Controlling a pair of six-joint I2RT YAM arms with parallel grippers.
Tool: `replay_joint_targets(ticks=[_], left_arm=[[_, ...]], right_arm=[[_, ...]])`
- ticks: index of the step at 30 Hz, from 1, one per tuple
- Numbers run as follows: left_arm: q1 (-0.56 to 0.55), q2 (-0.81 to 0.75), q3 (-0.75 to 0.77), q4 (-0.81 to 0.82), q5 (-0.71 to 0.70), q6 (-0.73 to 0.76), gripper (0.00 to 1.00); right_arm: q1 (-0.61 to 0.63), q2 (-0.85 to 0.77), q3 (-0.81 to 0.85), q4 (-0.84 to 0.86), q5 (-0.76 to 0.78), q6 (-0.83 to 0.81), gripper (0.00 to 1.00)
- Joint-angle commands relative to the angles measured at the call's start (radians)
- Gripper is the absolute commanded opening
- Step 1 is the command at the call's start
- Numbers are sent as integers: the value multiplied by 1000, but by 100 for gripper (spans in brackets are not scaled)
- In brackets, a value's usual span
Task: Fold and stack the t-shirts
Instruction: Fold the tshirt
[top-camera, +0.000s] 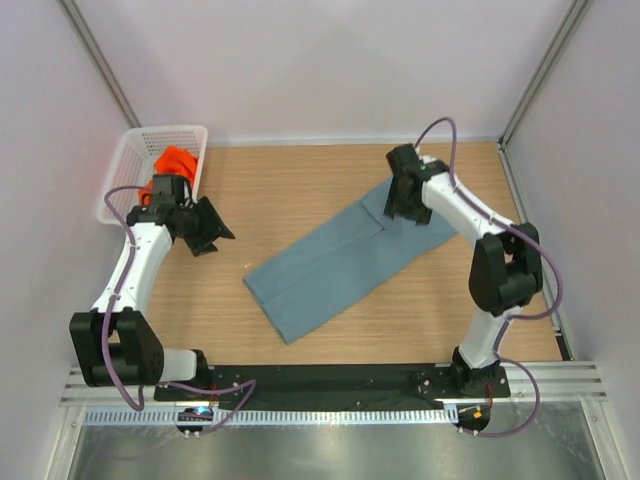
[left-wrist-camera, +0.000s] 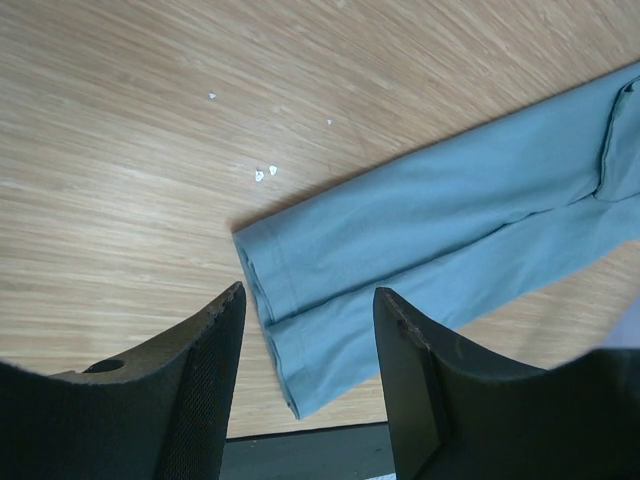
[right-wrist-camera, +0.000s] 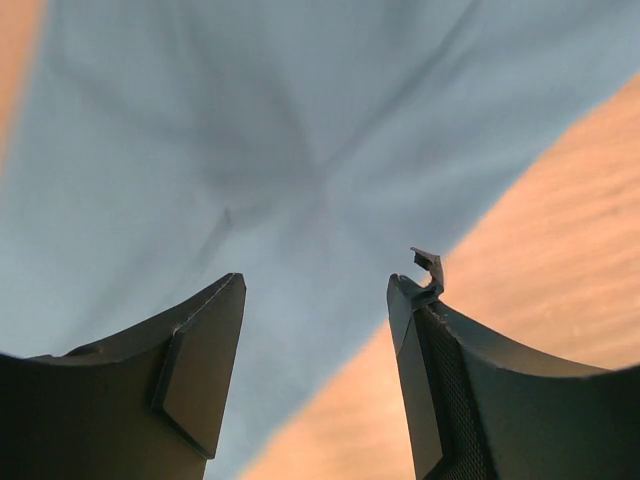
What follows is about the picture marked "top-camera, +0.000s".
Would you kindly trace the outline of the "grey-blue t shirt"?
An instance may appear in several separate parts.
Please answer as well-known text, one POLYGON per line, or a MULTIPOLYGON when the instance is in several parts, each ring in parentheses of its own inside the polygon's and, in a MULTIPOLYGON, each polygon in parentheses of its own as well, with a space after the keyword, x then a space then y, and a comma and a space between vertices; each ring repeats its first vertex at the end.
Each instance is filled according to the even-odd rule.
POLYGON ((318 329, 456 235, 437 213, 427 225, 385 216, 390 184, 386 179, 245 276, 284 343, 318 329))

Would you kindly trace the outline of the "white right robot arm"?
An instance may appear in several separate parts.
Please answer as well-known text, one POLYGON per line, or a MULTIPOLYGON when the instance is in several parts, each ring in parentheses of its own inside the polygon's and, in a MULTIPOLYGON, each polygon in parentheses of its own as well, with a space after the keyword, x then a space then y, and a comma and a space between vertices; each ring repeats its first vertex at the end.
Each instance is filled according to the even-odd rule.
POLYGON ((509 321, 542 289, 541 254, 527 242, 537 242, 538 231, 495 214, 442 160, 421 158, 411 144, 393 148, 386 159, 392 180, 384 214, 417 225, 443 219, 473 248, 468 288, 475 310, 452 354, 451 376, 461 395, 480 395, 497 376, 509 321))

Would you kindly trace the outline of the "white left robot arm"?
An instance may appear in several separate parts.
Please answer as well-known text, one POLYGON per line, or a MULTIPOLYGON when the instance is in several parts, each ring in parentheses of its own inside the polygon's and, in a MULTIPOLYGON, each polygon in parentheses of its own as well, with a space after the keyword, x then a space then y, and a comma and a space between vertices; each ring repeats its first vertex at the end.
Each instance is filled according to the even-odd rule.
POLYGON ((140 203, 121 214, 111 198, 106 208, 125 232, 116 267, 93 306, 72 316, 69 330, 85 383, 90 387, 154 386, 190 381, 202 353, 167 349, 147 320, 160 267, 178 239, 195 257, 215 251, 219 238, 231 239, 207 197, 195 198, 190 181, 178 174, 156 174, 150 186, 131 186, 140 203))

